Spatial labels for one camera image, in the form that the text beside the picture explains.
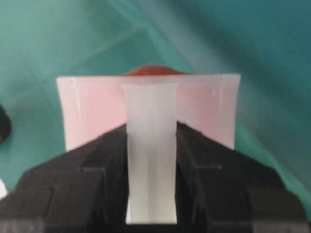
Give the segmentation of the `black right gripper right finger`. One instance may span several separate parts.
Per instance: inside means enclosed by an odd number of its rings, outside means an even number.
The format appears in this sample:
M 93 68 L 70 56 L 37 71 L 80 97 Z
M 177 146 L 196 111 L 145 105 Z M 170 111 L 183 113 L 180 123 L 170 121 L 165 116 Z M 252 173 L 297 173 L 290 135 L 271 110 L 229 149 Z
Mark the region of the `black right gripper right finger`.
M 177 222 L 194 233 L 308 233 L 303 205 L 278 173 L 177 125 Z

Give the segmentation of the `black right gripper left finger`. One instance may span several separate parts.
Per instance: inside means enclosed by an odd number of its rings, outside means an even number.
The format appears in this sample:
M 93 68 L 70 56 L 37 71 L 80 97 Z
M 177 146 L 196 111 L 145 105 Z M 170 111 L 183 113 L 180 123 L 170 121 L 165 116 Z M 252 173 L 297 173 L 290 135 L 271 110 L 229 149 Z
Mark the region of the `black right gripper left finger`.
M 3 233 L 107 233 L 128 204 L 126 126 L 23 173 L 0 202 Z

